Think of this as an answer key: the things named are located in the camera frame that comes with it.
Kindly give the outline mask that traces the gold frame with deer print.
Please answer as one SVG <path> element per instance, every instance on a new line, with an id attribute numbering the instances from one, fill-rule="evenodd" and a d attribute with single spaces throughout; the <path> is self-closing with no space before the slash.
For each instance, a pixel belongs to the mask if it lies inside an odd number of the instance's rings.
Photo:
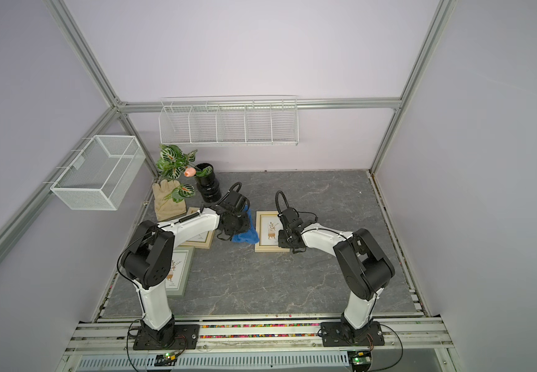
<path id="1" fill-rule="evenodd" d="M 259 242 L 255 245 L 256 253 L 288 253 L 287 248 L 279 246 L 279 231 L 282 224 L 276 211 L 256 212 L 256 232 L 259 235 Z"/>

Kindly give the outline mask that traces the blue microfiber cloth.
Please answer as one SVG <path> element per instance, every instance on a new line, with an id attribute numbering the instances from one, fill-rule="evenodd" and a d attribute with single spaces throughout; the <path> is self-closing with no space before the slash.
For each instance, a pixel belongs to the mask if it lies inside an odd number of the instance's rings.
<path id="1" fill-rule="evenodd" d="M 259 234 L 256 232 L 253 226 L 253 221 L 251 218 L 251 212 L 249 210 L 249 207 L 245 207 L 245 212 L 247 215 L 248 227 L 245 230 L 245 232 L 240 232 L 234 235 L 231 241 L 234 243 L 247 243 L 251 245 L 256 245 L 259 242 Z"/>

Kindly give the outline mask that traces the gold frame with plant print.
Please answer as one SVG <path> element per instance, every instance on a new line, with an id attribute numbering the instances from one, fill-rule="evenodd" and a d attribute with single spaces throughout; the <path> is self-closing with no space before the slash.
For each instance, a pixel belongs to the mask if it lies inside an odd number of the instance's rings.
<path id="1" fill-rule="evenodd" d="M 188 238 L 180 246 L 192 246 L 200 249 L 210 249 L 214 237 L 214 229 L 207 219 L 191 219 L 186 222 Z"/>

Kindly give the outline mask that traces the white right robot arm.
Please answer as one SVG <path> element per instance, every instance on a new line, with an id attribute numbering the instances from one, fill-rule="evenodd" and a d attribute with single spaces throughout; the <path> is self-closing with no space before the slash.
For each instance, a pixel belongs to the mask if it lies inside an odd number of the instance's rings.
<path id="1" fill-rule="evenodd" d="M 341 326 L 359 331 L 372 322 L 372 312 L 383 289 L 395 276 L 389 257 L 367 229 L 343 232 L 303 221 L 294 208 L 278 212 L 282 229 L 279 247 L 293 253 L 315 249 L 337 259 L 344 281 L 350 290 Z"/>

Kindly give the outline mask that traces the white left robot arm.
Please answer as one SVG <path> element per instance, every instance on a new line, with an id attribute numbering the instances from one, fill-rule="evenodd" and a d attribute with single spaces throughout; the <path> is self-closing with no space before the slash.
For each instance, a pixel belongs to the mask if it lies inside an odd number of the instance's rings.
<path id="1" fill-rule="evenodd" d="M 250 201 L 230 190 L 219 202 L 165 223 L 144 221 L 118 257 L 117 270 L 135 286 L 149 333 L 169 333 L 175 317 L 169 308 L 165 280 L 171 269 L 174 249 L 207 232 L 219 231 L 228 240 L 251 228 Z"/>

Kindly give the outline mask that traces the glossy black vase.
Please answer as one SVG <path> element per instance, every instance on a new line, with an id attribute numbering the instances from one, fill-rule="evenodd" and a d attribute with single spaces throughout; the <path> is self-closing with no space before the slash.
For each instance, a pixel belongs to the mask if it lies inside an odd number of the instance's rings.
<path id="1" fill-rule="evenodd" d="M 195 175 L 197 190 L 206 203 L 215 203 L 221 199 L 220 182 L 217 180 L 212 164 L 197 164 Z"/>

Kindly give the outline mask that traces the cream work glove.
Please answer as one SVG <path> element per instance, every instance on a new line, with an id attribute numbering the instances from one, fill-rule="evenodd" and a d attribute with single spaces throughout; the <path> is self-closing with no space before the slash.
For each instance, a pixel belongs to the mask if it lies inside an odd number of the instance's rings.
<path id="1" fill-rule="evenodd" d="M 176 180 L 166 179 L 152 185 L 154 209 L 158 221 L 163 222 L 186 213 L 186 203 L 176 202 L 172 198 L 172 192 L 179 185 L 180 183 Z"/>

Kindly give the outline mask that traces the green artificial plant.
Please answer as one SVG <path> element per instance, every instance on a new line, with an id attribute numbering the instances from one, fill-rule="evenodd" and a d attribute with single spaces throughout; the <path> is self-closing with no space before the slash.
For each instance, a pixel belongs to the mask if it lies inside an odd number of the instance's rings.
<path id="1" fill-rule="evenodd" d="M 213 173 L 212 167 L 195 165 L 198 150 L 184 152 L 175 144 L 161 144 L 160 158 L 156 162 L 162 180 L 177 181 L 177 186 L 173 187 L 166 200 L 172 199 L 174 202 L 182 202 L 195 195 L 195 188 L 191 184 L 180 182 L 182 176 L 186 178 L 203 178 Z"/>

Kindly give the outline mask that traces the green picture frame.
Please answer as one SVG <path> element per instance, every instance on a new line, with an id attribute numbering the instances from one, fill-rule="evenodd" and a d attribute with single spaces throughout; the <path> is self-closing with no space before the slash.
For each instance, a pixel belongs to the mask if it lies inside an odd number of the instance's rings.
<path id="1" fill-rule="evenodd" d="M 165 280 L 167 296 L 184 296 L 194 253 L 195 248 L 192 246 L 179 246 L 174 249 L 170 271 Z"/>

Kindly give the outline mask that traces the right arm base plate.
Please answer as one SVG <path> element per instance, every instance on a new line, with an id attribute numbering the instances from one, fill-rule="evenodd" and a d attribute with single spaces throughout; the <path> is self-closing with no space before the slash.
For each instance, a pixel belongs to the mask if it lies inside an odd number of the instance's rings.
<path id="1" fill-rule="evenodd" d="M 322 322 L 317 332 L 324 347 L 380 347 L 385 345 L 381 325 L 372 321 L 356 330 L 346 322 Z"/>

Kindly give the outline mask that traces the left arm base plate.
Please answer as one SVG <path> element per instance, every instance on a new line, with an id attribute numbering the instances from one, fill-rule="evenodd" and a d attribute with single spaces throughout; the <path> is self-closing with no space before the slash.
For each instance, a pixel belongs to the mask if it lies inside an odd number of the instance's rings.
<path id="1" fill-rule="evenodd" d="M 134 350 L 193 350 L 197 347 L 200 326 L 195 324 L 169 324 L 153 330 L 141 322 L 135 337 Z"/>

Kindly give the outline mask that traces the aluminium rail base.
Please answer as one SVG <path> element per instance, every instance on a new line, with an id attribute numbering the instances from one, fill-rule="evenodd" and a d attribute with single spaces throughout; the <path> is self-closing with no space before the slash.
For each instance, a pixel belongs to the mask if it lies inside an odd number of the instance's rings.
<path id="1" fill-rule="evenodd" d="M 461 371 L 439 318 L 377 316 L 358 342 L 335 332 L 332 314 L 180 316 L 169 346 L 136 322 L 103 319 L 76 327 L 60 371 Z"/>

